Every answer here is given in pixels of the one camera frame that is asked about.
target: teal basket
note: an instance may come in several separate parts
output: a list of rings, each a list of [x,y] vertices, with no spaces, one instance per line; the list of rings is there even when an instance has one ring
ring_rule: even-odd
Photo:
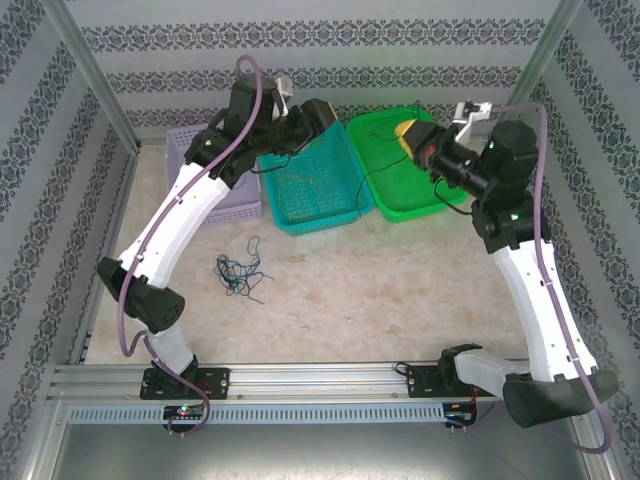
[[[260,157],[262,170],[286,163],[287,157]],[[291,235],[347,225],[371,211],[373,196],[363,178],[351,141],[340,122],[302,153],[291,157],[289,165],[264,174],[273,219],[278,228]]]

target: purple basket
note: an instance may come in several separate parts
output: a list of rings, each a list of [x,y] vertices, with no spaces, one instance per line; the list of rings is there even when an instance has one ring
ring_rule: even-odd
[[[191,140],[207,124],[193,125],[169,130],[167,132],[167,191],[171,189],[180,167],[184,163],[184,154],[191,145]],[[246,218],[262,216],[262,200],[260,199],[260,180],[251,172],[245,173],[236,186],[202,222],[203,225],[234,222]]]

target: black cable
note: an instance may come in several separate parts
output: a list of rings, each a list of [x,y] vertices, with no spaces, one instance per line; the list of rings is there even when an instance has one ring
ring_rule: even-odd
[[[272,168],[265,168],[264,170],[251,169],[249,171],[251,173],[255,173],[256,175],[263,175],[265,173],[277,172],[278,170],[282,170],[283,168],[287,167],[290,161],[291,161],[291,155],[289,155],[289,158],[287,158],[287,163],[285,163],[284,165],[278,165],[277,167],[272,167]]]
[[[459,213],[460,215],[471,215],[473,212],[465,212],[464,210],[460,210],[458,207],[456,207],[455,205],[453,205],[451,202],[449,202],[449,200],[445,199],[444,197],[442,197],[439,193],[438,193],[438,184],[444,180],[443,177],[438,178],[438,180],[436,180],[436,183],[433,185],[433,194],[436,196],[436,198],[438,200],[440,200],[442,203],[444,203],[447,207],[449,207],[451,210]]]
[[[401,161],[403,161],[404,159],[406,159],[408,157],[408,155],[405,155],[404,157],[402,157],[400,160],[396,160],[393,163],[390,163],[389,165],[386,165],[382,168],[379,168],[378,170],[374,170],[373,172],[369,172],[367,173],[364,177],[362,177],[362,180],[360,181],[360,186],[358,187],[358,191],[356,192],[356,207],[358,207],[358,216],[361,217],[362,216],[362,210],[360,209],[360,206],[358,205],[358,197],[360,196],[360,191],[362,190],[362,186],[364,185],[364,181],[367,179],[367,177],[369,175],[373,175],[374,173],[380,173],[380,172],[384,172],[385,170],[387,170],[388,168],[393,167],[394,165],[397,165],[398,163],[400,163]]]

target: yellow object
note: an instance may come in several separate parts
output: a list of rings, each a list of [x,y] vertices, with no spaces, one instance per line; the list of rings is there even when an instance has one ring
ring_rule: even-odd
[[[413,152],[411,151],[409,144],[404,140],[404,134],[409,131],[415,122],[415,120],[407,120],[396,127],[396,137],[398,137],[402,149],[407,153],[409,158],[413,158]]]

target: green basket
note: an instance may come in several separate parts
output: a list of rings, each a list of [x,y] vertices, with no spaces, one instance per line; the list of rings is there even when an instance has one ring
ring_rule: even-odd
[[[351,138],[376,204],[390,222],[403,222],[436,213],[447,208],[434,194],[429,174],[419,170],[397,140],[395,129],[406,120],[433,121],[431,116],[417,107],[398,107],[367,113],[351,120],[347,133]],[[450,189],[444,182],[438,193],[452,204],[467,198],[461,189]]]

